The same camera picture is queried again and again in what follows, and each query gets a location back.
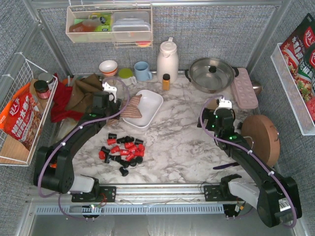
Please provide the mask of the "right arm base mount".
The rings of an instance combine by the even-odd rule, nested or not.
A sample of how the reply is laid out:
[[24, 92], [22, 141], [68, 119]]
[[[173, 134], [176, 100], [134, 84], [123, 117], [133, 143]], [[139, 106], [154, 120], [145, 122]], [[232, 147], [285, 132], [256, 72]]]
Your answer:
[[242, 178], [238, 174], [222, 177], [219, 184], [205, 184], [203, 186], [205, 201], [207, 202], [228, 202], [237, 201], [238, 197], [230, 193], [228, 183], [234, 179]]

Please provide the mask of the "pink striped cloth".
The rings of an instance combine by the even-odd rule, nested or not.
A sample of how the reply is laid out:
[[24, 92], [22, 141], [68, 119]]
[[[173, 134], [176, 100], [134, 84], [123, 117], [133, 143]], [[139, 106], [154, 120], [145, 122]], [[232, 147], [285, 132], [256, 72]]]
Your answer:
[[129, 102], [127, 99], [121, 102], [120, 110], [124, 109], [118, 116], [108, 119], [106, 125], [110, 126], [119, 121], [120, 118], [142, 118], [142, 114], [138, 108], [142, 95], [133, 96]]

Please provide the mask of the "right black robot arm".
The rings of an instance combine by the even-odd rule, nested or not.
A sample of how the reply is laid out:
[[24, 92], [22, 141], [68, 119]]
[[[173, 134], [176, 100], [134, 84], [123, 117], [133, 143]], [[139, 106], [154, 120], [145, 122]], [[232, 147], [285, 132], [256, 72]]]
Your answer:
[[198, 124], [206, 134], [254, 180], [258, 197], [252, 206], [257, 209], [261, 221], [269, 228], [279, 224], [294, 228], [302, 217], [296, 181], [292, 177], [283, 177], [263, 163], [247, 141], [235, 132], [233, 122], [230, 109], [202, 108], [198, 118]]

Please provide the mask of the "white rectangular storage basket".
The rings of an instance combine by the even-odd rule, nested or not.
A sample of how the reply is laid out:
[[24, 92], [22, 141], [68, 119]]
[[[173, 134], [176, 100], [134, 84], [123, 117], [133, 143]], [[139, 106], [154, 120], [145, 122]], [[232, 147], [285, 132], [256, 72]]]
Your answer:
[[137, 107], [142, 117], [123, 118], [123, 121], [135, 129], [146, 131], [162, 106], [163, 97], [147, 89], [139, 91], [136, 95], [142, 95]]

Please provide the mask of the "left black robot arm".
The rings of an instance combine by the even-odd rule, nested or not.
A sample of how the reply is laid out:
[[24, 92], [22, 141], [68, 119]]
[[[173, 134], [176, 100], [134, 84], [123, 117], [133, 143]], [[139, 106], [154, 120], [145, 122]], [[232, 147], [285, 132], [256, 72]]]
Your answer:
[[121, 113], [121, 101], [113, 92], [101, 91], [93, 95], [90, 112], [84, 113], [78, 124], [60, 141], [37, 151], [33, 183], [43, 198], [67, 193], [75, 175], [72, 159], [78, 150], [96, 135], [109, 119]]

